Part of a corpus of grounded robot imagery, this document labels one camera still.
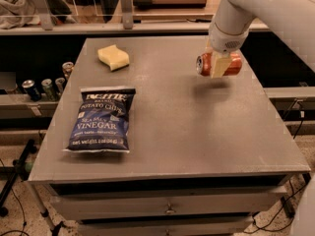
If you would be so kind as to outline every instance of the gray tabletop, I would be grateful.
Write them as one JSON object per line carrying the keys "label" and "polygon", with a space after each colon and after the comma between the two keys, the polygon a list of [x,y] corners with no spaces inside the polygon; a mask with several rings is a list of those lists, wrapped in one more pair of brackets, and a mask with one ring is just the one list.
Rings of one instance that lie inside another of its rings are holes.
{"label": "gray tabletop", "polygon": [[[31,172],[34,182],[302,173],[309,166],[251,68],[235,77],[197,75],[205,36],[87,39]],[[129,67],[97,58],[111,44]],[[63,151],[82,103],[80,88],[134,86],[127,154]]]}

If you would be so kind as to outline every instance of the drawer handle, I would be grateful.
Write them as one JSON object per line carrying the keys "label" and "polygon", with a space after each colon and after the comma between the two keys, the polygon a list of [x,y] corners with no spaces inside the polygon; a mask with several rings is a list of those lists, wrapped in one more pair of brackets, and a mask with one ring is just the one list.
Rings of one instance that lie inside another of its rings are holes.
{"label": "drawer handle", "polygon": [[174,210],[172,207],[171,207],[171,204],[170,203],[168,203],[168,209],[165,211],[165,214],[166,215],[173,215],[173,214],[175,214],[176,213],[176,210]]}

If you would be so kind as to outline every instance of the cloth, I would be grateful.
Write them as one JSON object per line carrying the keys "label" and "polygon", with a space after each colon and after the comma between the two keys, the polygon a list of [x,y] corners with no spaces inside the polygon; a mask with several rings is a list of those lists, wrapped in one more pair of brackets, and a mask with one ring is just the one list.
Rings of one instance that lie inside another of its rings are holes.
{"label": "cloth", "polygon": [[35,13],[32,0],[0,0],[0,29],[23,27]]}

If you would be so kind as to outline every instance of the table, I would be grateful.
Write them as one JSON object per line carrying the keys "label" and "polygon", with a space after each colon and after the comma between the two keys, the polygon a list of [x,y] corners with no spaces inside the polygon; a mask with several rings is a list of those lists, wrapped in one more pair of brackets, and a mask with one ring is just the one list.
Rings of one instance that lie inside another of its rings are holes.
{"label": "table", "polygon": [[[130,66],[96,55],[116,44]],[[205,235],[244,230],[293,174],[310,168],[246,60],[238,76],[197,75],[205,36],[88,38],[30,175],[83,235]],[[80,88],[134,86],[128,154],[63,149]]]}

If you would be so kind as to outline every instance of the sponge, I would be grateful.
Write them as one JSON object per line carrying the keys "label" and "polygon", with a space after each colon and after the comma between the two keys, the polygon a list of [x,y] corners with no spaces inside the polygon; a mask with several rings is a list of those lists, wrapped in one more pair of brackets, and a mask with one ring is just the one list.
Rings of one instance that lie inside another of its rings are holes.
{"label": "sponge", "polygon": [[211,78],[221,78],[231,63],[232,58],[230,54],[224,55],[214,51],[212,56]]}
{"label": "sponge", "polygon": [[98,59],[110,67],[110,71],[123,68],[129,65],[129,55],[125,51],[110,45],[97,51]]}

